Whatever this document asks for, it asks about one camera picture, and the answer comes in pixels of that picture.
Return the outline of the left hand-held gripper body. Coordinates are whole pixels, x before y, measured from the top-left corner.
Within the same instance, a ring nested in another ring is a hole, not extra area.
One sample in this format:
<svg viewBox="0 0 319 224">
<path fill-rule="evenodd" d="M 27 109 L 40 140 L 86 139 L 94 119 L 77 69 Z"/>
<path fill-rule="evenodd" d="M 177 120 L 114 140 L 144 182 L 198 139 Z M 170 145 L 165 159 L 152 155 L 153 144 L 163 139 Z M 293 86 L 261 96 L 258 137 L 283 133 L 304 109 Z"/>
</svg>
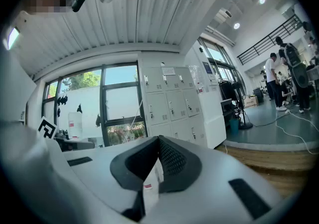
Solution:
<svg viewBox="0 0 319 224">
<path fill-rule="evenodd" d="M 44 116 L 41 119 L 38 131 L 44 138 L 56 141 L 59 144 L 62 152 L 95 148 L 95 144 L 93 142 L 71 140 L 69 138 L 68 131 L 58 129 L 54 123 L 49 121 Z"/>
</svg>

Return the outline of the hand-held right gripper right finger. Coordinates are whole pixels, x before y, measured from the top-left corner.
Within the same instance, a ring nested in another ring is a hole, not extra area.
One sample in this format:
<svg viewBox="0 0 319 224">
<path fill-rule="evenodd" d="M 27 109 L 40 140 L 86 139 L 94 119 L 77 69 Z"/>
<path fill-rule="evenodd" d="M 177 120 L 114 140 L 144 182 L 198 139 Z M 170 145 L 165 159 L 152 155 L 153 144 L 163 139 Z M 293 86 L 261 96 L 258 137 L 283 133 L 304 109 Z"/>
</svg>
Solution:
<svg viewBox="0 0 319 224">
<path fill-rule="evenodd" d="M 161 194 L 146 224 L 280 224 L 298 199 L 283 198 L 266 179 L 231 155 L 180 139 L 202 170 L 185 191 Z"/>
</svg>

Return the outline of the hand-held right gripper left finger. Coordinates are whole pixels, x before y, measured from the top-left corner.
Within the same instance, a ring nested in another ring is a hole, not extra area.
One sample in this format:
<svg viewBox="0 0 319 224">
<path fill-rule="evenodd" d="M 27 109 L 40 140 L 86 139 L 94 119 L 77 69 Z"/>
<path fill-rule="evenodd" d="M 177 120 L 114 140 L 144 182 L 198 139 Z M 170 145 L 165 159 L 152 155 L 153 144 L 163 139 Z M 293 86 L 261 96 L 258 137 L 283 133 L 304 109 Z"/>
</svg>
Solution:
<svg viewBox="0 0 319 224">
<path fill-rule="evenodd" d="M 143 183 L 158 159 L 152 138 L 64 156 L 86 188 L 111 209 L 135 221 L 146 215 Z"/>
</svg>

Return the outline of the grey metal locker cabinet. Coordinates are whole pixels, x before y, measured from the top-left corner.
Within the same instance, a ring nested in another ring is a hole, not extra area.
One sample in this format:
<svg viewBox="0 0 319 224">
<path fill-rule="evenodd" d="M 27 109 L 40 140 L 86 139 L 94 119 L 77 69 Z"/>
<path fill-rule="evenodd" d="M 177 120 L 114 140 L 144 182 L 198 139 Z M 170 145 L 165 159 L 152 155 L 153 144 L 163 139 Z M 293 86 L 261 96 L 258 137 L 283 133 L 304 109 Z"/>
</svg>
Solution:
<svg viewBox="0 0 319 224">
<path fill-rule="evenodd" d="M 191 132 L 178 76 L 164 76 L 162 67 L 144 68 L 145 115 L 152 136 L 163 135 L 191 142 Z"/>
</svg>

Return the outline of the blue waste bin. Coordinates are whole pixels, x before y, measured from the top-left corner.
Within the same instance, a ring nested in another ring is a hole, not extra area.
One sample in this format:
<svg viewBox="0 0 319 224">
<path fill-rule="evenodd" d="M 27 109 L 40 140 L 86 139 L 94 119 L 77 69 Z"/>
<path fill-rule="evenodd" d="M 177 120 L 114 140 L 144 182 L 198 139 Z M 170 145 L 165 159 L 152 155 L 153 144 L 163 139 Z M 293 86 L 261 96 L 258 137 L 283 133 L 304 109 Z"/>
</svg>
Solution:
<svg viewBox="0 0 319 224">
<path fill-rule="evenodd" d="M 240 119 L 239 118 L 232 118 L 230 121 L 230 129 L 231 133 L 233 135 L 237 135 L 239 131 L 239 124 L 240 124 Z"/>
</svg>

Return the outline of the white block counter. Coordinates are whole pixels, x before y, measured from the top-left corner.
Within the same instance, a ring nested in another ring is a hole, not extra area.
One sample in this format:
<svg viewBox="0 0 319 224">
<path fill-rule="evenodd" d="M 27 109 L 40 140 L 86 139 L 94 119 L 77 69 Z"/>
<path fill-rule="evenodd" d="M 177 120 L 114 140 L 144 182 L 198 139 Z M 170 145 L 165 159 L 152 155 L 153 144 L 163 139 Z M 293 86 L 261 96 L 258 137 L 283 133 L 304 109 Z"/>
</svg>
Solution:
<svg viewBox="0 0 319 224">
<path fill-rule="evenodd" d="M 198 95 L 203 115 L 208 148 L 215 148 L 226 139 L 226 128 L 218 85 L 204 88 Z"/>
</svg>

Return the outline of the black standing fan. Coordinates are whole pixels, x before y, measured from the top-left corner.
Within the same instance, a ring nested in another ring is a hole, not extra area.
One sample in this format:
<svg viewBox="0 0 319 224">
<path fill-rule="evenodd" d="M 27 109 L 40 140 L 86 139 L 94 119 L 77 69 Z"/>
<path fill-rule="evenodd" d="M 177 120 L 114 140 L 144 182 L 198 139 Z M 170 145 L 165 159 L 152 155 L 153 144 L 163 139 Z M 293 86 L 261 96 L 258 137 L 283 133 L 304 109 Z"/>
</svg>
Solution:
<svg viewBox="0 0 319 224">
<path fill-rule="evenodd" d="M 240 121 L 239 129 L 247 130 L 252 128 L 253 125 L 250 122 L 246 122 L 246 119 L 245 119 L 246 116 L 244 111 L 244 100 L 243 100 L 243 93 L 245 93 L 245 91 L 244 91 L 244 85 L 242 84 L 243 80 L 236 69 L 233 69 L 231 72 L 234 77 L 234 83 L 232 84 L 232 88 L 236 93 L 237 102 L 238 102 L 237 106 L 243 118 L 242 121 Z"/>
</svg>

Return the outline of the cardboard box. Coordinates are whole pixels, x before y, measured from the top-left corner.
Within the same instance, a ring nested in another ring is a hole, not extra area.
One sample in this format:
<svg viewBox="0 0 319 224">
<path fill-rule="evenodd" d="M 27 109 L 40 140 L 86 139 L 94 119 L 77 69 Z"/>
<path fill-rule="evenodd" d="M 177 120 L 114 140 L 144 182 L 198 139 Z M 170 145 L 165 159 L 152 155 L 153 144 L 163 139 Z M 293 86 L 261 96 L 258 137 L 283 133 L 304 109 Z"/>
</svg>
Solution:
<svg viewBox="0 0 319 224">
<path fill-rule="evenodd" d="M 258 98 L 257 96 L 246 96 L 244 99 L 244 107 L 249 108 L 249 107 L 255 107 L 258 105 Z"/>
</svg>

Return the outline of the long ceiling tube light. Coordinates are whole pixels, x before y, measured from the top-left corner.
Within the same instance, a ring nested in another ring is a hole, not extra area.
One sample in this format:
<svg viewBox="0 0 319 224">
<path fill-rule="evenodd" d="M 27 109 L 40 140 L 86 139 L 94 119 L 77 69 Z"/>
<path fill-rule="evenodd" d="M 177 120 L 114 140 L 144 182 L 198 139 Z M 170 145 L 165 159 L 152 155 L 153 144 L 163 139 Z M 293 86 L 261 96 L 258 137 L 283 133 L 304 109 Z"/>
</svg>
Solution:
<svg viewBox="0 0 319 224">
<path fill-rule="evenodd" d="M 19 34 L 20 34 L 20 31 L 17 27 L 14 27 L 11 30 L 11 32 L 8 36 L 8 49 L 12 48 L 12 46 L 13 46 L 14 42 L 16 41 L 16 39 L 18 38 Z"/>
</svg>

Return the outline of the grey black backpack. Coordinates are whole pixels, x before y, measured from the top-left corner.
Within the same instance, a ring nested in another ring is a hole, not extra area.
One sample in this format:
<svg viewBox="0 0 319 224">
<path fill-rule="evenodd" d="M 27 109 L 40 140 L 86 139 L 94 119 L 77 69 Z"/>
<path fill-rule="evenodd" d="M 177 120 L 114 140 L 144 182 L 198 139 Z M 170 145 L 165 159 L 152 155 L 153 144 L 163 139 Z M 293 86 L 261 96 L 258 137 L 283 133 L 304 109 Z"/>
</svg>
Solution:
<svg viewBox="0 0 319 224">
<path fill-rule="evenodd" d="M 287 58 L 288 65 L 291 67 L 292 74 L 296 79 L 297 84 L 301 88 L 307 88 L 309 84 L 309 78 L 306 68 L 300 60 L 298 50 L 292 44 L 287 43 L 284 52 Z"/>
</svg>

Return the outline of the black metal railing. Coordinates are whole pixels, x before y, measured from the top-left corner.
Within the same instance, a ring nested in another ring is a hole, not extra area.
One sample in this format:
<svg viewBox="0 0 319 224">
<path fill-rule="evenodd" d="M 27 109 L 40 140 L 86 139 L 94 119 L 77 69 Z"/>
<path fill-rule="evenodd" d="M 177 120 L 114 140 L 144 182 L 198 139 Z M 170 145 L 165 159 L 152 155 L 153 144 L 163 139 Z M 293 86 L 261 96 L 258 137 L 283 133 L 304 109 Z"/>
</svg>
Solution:
<svg viewBox="0 0 319 224">
<path fill-rule="evenodd" d="M 298 29 L 302 28 L 302 26 L 302 22 L 298 16 L 293 15 L 260 41 L 238 55 L 237 58 L 242 65 L 245 65 L 253 59 L 261 56 L 263 53 L 269 51 L 269 49 L 273 46 L 276 46 L 276 37 L 280 37 L 283 40 L 294 34 Z"/>
</svg>

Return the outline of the white air conditioner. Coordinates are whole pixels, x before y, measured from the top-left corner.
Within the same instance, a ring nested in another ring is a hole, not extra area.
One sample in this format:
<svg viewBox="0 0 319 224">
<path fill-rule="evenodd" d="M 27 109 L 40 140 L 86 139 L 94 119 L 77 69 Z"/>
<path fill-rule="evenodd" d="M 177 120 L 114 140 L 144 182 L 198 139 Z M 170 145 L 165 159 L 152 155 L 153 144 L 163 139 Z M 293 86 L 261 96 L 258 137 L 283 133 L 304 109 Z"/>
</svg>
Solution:
<svg viewBox="0 0 319 224">
<path fill-rule="evenodd" d="M 218 23 L 224 23 L 227 19 L 231 17 L 232 17 L 232 14 L 228 10 L 222 8 L 215 15 L 214 20 L 216 20 Z"/>
</svg>

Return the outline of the black window frame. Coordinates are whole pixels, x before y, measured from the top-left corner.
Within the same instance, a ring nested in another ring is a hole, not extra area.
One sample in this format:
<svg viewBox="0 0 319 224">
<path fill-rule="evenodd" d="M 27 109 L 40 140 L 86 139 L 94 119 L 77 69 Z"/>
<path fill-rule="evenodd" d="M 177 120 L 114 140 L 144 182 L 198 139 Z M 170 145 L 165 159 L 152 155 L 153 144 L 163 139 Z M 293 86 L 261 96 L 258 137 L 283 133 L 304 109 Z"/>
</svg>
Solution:
<svg viewBox="0 0 319 224">
<path fill-rule="evenodd" d="M 66 105 L 57 99 L 68 96 Z M 81 105 L 83 138 L 96 147 L 108 147 L 148 136 L 137 61 L 99 65 L 47 82 L 41 115 L 68 131 L 68 114 Z M 96 127 L 97 115 L 101 126 Z"/>
</svg>

